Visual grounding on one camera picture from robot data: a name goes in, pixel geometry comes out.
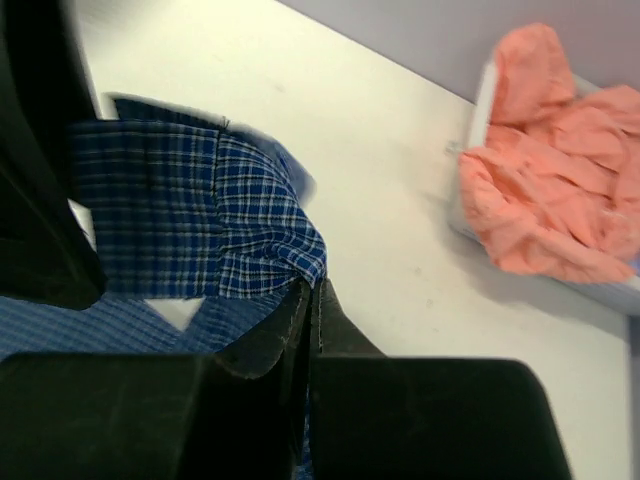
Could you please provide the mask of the blue checked long sleeve shirt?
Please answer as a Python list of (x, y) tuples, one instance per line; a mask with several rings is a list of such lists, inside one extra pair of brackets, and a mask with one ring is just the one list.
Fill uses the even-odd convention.
[(72, 180), (106, 284), (83, 310), (2, 296), (1, 365), (21, 353), (214, 354), (258, 325), (327, 252), (307, 176), (276, 141), (222, 118), (114, 98), (69, 128)]

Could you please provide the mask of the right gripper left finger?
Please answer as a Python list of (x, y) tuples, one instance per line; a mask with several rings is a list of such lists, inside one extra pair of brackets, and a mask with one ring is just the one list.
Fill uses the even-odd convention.
[(21, 353), (1, 365), (5, 479), (292, 479), (311, 290), (214, 354)]

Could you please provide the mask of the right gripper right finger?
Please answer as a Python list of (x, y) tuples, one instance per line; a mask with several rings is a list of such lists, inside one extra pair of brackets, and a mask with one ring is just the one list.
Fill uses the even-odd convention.
[(546, 392), (524, 363), (391, 357), (314, 292), (310, 451), (318, 479), (568, 479)]

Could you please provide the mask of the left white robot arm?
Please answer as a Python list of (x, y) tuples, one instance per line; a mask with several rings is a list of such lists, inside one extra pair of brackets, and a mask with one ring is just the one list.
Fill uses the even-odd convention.
[(68, 129), (95, 117), (69, 2), (2, 2), (2, 295), (83, 310), (104, 293), (69, 205)]

